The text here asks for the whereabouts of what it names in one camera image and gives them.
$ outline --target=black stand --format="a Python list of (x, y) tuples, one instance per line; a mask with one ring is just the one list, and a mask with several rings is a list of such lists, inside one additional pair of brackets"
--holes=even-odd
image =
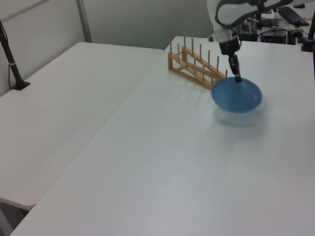
[(8, 38), (6, 36), (5, 30), (4, 30), (4, 27), (1, 23), (1, 21), (0, 21), (0, 41), (1, 41), (2, 47), (3, 47), (5, 55), (6, 55), (6, 58), (9, 61), (9, 65), (11, 67), (11, 70), (12, 70), (13, 75), (14, 75), (15, 80), (16, 80), (16, 85), (13, 86), (12, 89), (22, 90), (22, 89), (26, 88), (27, 86), (29, 86), (30, 83), (23, 81), (21, 78), (20, 72), (18, 70), (17, 65), (15, 64), (15, 60), (14, 60), (13, 55), (11, 53), (9, 43), (8, 43)]
[(314, 33), (315, 33), (315, 11), (313, 14), (313, 19), (312, 19), (312, 23), (311, 23), (311, 27), (310, 27), (309, 36), (307, 38), (305, 38), (305, 37), (303, 38), (303, 45), (301, 47), (301, 51), (315, 53), (315, 50), (314, 50), (314, 45), (315, 45)]

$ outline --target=wooden peg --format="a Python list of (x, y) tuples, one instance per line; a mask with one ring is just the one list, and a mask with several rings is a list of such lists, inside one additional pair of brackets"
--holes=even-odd
[(193, 54), (193, 38), (191, 39), (191, 52)]
[(217, 57), (217, 72), (219, 71), (219, 56)]
[(184, 32), (184, 47), (186, 47), (186, 32)]
[(208, 66), (210, 66), (210, 50), (208, 50)]
[(169, 38), (169, 51), (172, 52), (172, 38)]
[(202, 65), (202, 80), (205, 80), (205, 66)]

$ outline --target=floor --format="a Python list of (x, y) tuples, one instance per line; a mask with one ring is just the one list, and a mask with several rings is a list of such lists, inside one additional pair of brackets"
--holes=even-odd
[(9, 236), (27, 213), (27, 210), (0, 203), (0, 236)]

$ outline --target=black cable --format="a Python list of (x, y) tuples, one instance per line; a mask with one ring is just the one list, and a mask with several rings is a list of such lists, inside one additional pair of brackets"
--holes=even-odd
[(263, 33), (260, 33), (260, 34), (257, 35), (257, 36), (259, 37), (259, 36), (264, 35), (264, 34), (266, 34), (266, 33), (271, 33), (271, 32), (276, 32), (276, 31), (286, 31), (286, 32), (289, 32), (289, 31), (286, 30), (286, 29), (271, 29), (271, 30), (267, 30), (267, 31), (265, 31), (265, 32), (263, 32)]
[(10, 87), (10, 89), (12, 89), (11, 83), (10, 83), (10, 65), (9, 65), (9, 87)]

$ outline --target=cable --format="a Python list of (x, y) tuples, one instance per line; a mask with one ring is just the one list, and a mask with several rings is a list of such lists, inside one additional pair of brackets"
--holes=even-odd
[(259, 37), (259, 36), (262, 36), (262, 35), (264, 35), (264, 34), (266, 34), (266, 33), (271, 33), (271, 32), (276, 32), (276, 31), (286, 31), (286, 32), (289, 32), (289, 31), (286, 30), (286, 29), (271, 29), (271, 30), (267, 30), (267, 31), (265, 31), (265, 32), (263, 32), (263, 33), (260, 33), (260, 34), (257, 35), (257, 36)]
[(11, 83), (10, 83), (10, 65), (9, 65), (9, 87), (10, 87), (10, 89), (12, 89)]
[(2, 29), (2, 30), (3, 30), (3, 32), (4, 32), (5, 39), (8, 41), (8, 36), (6, 35), (5, 29), (4, 29), (4, 27), (3, 27), (3, 25), (2, 25), (2, 24), (1, 24), (1, 29)]

